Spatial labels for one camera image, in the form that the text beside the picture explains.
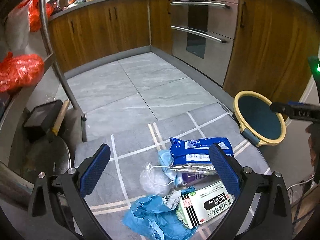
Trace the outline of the person's right hand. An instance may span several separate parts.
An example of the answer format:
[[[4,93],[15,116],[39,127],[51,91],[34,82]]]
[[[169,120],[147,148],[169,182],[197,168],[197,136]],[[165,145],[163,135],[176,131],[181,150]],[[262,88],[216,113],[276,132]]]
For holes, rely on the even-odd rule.
[[[310,163],[311,166],[315,166],[316,159],[319,157],[319,124],[310,124],[306,129],[306,133],[309,133],[308,144],[310,148]]]

